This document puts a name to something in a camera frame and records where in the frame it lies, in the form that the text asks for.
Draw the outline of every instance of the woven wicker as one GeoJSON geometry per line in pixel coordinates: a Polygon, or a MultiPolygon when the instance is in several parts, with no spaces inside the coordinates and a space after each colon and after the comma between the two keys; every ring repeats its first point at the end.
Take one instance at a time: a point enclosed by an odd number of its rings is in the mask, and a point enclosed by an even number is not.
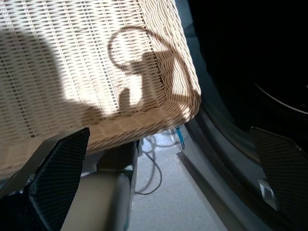
{"type": "Polygon", "coordinates": [[[90,127],[91,154],[197,113],[173,0],[1,0],[0,9],[0,179],[61,131],[90,127]]]}

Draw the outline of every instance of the cable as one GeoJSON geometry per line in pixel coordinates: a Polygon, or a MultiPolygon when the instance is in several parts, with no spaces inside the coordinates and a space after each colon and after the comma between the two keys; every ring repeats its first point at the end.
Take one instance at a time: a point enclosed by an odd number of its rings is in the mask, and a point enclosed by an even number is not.
{"type": "Polygon", "coordinates": [[[153,162],[153,164],[154,164],[154,165],[156,166],[156,168],[158,169],[160,179],[159,179],[159,184],[158,184],[158,186],[157,186],[155,189],[153,189],[152,191],[150,191],[149,193],[148,193],[148,192],[146,192],[146,193],[135,192],[136,194],[143,195],[143,196],[145,196],[145,195],[150,195],[150,194],[154,193],[157,189],[159,189],[160,185],[161,185],[162,182],[163,182],[163,173],[162,173],[162,170],[160,169],[160,167],[158,166],[158,164],[155,162],[155,160],[154,160],[148,153],[144,153],[144,154],[146,154],[146,156],[153,162]]]}

